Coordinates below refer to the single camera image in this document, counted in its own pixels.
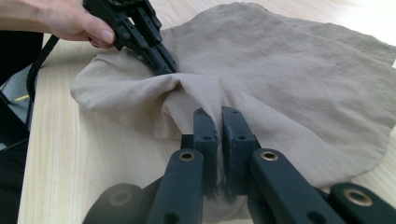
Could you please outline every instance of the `wooden table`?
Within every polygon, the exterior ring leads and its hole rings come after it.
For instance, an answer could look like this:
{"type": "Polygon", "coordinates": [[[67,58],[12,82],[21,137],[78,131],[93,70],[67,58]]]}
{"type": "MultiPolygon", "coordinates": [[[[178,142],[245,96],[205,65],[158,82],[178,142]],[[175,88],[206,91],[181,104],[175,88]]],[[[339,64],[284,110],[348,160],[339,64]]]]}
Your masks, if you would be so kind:
{"type": "MultiPolygon", "coordinates": [[[[150,2],[163,28],[169,28],[210,7],[233,1],[150,2]]],[[[396,3],[389,0],[250,2],[284,16],[341,24],[396,45],[396,3]]],[[[148,174],[135,179],[134,184],[145,187],[161,176],[171,153],[178,148],[178,142],[152,139],[78,108],[70,96],[70,84],[101,51],[89,43],[60,41],[40,70],[19,223],[80,223],[108,187],[148,169],[148,174]],[[145,159],[130,161],[123,155],[145,159]]],[[[396,206],[395,129],[390,142],[389,153],[380,165],[353,182],[396,206]]]]}

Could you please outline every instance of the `floor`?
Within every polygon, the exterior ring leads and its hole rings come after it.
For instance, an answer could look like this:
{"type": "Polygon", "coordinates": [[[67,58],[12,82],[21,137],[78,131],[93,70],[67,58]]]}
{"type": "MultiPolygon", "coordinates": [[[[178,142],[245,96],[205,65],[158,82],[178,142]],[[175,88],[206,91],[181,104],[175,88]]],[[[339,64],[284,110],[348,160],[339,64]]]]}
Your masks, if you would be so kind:
{"type": "MultiPolygon", "coordinates": [[[[11,102],[9,107],[14,111],[15,114],[28,126],[30,126],[31,113],[29,113],[29,96],[26,90],[26,77],[29,72],[27,67],[11,77],[0,90],[11,102]]],[[[0,142],[0,150],[6,146],[0,142]]]]}

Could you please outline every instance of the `beige cloth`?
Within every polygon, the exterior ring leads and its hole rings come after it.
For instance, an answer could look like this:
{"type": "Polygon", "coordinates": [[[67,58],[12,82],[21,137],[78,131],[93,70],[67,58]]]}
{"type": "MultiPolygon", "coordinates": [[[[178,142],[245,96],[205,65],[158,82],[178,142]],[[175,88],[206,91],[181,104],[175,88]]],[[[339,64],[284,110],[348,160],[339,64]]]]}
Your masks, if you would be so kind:
{"type": "MultiPolygon", "coordinates": [[[[76,77],[73,97],[163,139],[192,133],[199,107],[218,127],[221,106],[234,107],[263,147],[283,152],[317,187],[367,172],[385,154],[396,123],[396,48],[239,3],[213,7],[162,36],[179,73],[153,77],[128,49],[111,50],[76,77]]],[[[206,200],[205,220],[231,217],[243,201],[206,200]]]]}

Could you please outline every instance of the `light wood tabletop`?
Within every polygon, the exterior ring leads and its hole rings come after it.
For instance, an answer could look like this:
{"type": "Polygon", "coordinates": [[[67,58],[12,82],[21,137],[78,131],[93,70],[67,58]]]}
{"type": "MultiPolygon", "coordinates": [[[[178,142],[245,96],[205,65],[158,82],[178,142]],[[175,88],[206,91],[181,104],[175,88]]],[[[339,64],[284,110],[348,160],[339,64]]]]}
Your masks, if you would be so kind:
{"type": "MultiPolygon", "coordinates": [[[[234,1],[150,1],[163,29],[180,25],[215,5],[231,2],[234,1]]],[[[247,2],[259,3],[283,16],[340,24],[396,46],[394,1],[247,2]]],[[[86,42],[60,41],[39,72],[19,223],[81,223],[105,189],[128,183],[132,176],[138,176],[133,184],[145,187],[162,176],[170,155],[179,147],[178,141],[153,139],[78,107],[70,95],[72,80],[103,51],[86,42]]],[[[384,160],[353,182],[396,206],[395,170],[393,129],[384,160]]]]}

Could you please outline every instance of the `person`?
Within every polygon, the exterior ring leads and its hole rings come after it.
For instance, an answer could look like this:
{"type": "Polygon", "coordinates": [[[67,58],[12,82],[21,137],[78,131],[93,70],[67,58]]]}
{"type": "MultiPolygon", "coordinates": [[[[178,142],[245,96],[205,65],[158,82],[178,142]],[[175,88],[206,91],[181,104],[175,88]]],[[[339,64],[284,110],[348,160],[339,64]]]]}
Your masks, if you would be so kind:
{"type": "MultiPolygon", "coordinates": [[[[70,41],[90,41],[110,49],[114,31],[82,6],[82,0],[0,0],[0,86],[38,56],[43,34],[70,41]]],[[[28,130],[0,101],[0,223],[17,223],[28,130]],[[21,140],[13,145],[10,140],[21,140]]]]}

